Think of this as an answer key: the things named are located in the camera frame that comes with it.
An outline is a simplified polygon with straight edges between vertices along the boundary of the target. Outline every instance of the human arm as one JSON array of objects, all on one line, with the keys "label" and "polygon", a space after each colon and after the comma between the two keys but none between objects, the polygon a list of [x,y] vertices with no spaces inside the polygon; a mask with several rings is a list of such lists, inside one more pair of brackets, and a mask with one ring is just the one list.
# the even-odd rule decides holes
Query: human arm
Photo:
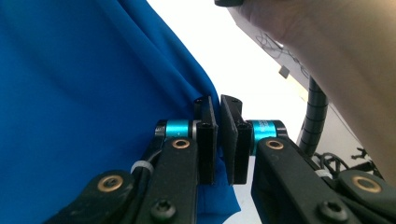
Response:
[{"label": "human arm", "polygon": [[237,10],[284,44],[396,186],[396,2],[245,0]]}]

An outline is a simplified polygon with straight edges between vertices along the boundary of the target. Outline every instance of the blue cloth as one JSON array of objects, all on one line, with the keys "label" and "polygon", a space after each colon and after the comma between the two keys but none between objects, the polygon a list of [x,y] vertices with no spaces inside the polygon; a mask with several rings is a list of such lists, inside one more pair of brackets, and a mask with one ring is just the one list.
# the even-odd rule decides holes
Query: blue cloth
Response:
[{"label": "blue cloth", "polygon": [[[0,0],[0,223],[40,223],[216,91],[145,0]],[[198,222],[239,210],[218,158]]]}]

